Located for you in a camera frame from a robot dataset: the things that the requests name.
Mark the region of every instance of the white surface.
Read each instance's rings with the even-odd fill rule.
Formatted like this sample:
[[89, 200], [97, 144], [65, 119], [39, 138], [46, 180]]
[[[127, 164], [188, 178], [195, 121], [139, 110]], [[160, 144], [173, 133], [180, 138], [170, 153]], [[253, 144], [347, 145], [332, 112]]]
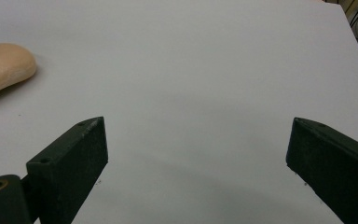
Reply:
[[341, 223], [286, 167], [294, 117], [358, 140], [358, 48], [312, 1], [1, 1], [38, 72], [0, 92], [0, 175], [105, 117], [74, 223]]

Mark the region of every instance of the table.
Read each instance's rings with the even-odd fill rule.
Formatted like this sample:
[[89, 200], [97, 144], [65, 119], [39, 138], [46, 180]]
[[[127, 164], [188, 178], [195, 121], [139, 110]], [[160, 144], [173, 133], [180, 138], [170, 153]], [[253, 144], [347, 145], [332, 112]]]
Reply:
[[2, 1], [37, 74], [0, 92], [0, 175], [104, 116], [74, 223], [341, 223], [286, 167], [294, 117], [358, 140], [358, 46], [316, 1]]

